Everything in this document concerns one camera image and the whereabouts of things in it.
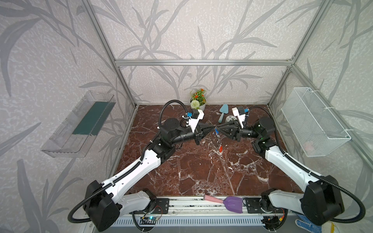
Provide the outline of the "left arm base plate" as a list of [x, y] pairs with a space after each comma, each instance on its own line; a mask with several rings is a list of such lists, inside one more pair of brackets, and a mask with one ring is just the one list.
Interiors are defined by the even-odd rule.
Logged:
[[143, 210], [137, 210], [135, 214], [167, 214], [170, 207], [169, 198], [157, 198], [150, 201], [150, 203]]

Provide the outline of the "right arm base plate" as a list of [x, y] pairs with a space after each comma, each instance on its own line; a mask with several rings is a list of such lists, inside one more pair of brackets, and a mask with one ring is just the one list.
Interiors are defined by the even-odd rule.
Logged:
[[254, 197], [249, 198], [245, 197], [242, 199], [243, 208], [247, 211], [248, 214], [274, 214], [274, 215], [281, 215], [285, 211], [281, 208], [274, 208], [274, 207], [262, 207], [261, 206], [261, 198]]

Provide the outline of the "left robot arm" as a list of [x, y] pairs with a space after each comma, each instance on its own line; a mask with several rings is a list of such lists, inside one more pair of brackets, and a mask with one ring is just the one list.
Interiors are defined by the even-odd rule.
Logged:
[[128, 194], [128, 190], [165, 163], [175, 153], [176, 144], [189, 140], [199, 144], [215, 126], [189, 118], [186, 127], [182, 127], [177, 119], [169, 118], [158, 128], [137, 160], [102, 183], [93, 181], [88, 185], [85, 198], [68, 214], [70, 223], [92, 222], [102, 232], [121, 215], [147, 209], [154, 195], [146, 191]]

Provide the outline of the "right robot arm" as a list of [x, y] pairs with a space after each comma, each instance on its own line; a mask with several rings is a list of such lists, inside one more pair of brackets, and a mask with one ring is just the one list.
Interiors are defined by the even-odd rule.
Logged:
[[[219, 125], [217, 130], [236, 141], [242, 137], [253, 138], [252, 147], [255, 152], [276, 165], [301, 188], [301, 194], [277, 189], [270, 191], [268, 198], [273, 207], [302, 214], [317, 226], [328, 221], [356, 223], [365, 217], [366, 208], [363, 202], [353, 193], [339, 186], [334, 177], [322, 176], [284, 152], [279, 146], [277, 129], [271, 117], [262, 117], [251, 127], [244, 127], [242, 122], [232, 120]], [[359, 213], [355, 217], [338, 218], [344, 212], [342, 193], [358, 204]]]

